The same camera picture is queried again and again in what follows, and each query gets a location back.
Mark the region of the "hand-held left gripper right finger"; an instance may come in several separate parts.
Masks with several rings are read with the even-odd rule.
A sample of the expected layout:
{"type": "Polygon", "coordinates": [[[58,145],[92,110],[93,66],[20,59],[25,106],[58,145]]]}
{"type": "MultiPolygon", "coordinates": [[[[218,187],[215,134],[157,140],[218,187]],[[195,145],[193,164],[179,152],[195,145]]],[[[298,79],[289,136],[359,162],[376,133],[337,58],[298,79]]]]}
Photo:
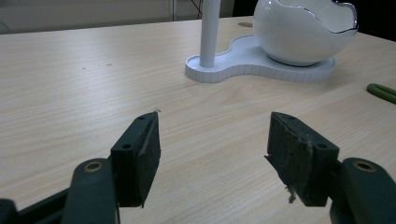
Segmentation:
{"type": "Polygon", "coordinates": [[[327,173],[335,166],[339,147],[292,115],[272,112],[267,159],[281,181],[306,206],[327,202],[327,173]]]}

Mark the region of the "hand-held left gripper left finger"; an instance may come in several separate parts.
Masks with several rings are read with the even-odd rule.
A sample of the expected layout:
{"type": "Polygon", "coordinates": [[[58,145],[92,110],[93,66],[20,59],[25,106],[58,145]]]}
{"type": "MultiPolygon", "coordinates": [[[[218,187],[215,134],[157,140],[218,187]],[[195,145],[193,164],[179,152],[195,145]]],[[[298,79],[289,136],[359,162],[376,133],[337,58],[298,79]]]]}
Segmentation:
{"type": "Polygon", "coordinates": [[[144,206],[161,157],[158,113],[136,118],[110,152],[119,206],[144,206]]]}

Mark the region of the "green stems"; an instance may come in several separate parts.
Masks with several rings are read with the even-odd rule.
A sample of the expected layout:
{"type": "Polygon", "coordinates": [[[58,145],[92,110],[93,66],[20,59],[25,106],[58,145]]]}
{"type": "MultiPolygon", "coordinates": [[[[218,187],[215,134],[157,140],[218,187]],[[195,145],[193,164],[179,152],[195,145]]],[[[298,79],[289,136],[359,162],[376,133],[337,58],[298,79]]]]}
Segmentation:
{"type": "Polygon", "coordinates": [[[392,88],[375,83],[370,83],[367,85],[366,90],[376,97],[396,104],[396,90],[392,88]]]}

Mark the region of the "white stand with pole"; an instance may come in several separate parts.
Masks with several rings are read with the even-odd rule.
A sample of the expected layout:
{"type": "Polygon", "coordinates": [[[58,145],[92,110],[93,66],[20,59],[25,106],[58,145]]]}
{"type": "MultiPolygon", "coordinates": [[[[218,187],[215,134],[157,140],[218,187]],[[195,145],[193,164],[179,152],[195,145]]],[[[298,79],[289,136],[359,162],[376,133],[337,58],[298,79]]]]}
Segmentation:
{"type": "Polygon", "coordinates": [[[253,75],[288,82],[318,82],[331,76],[335,59],[297,67],[278,63],[265,55],[254,35],[235,38],[228,50],[216,54],[220,0],[202,4],[201,48],[185,63],[185,75],[202,83],[217,83],[229,77],[253,75]]]}

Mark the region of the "white egg-shaped bowl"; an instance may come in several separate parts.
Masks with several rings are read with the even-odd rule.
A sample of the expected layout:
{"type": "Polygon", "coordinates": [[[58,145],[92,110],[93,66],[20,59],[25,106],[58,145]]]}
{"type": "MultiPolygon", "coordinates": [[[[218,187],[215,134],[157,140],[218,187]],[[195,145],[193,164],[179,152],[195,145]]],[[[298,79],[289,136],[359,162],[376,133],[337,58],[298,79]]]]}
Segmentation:
{"type": "Polygon", "coordinates": [[[295,66],[327,60],[359,29],[356,8],[337,0],[258,0],[253,29],[271,59],[295,66]]]}

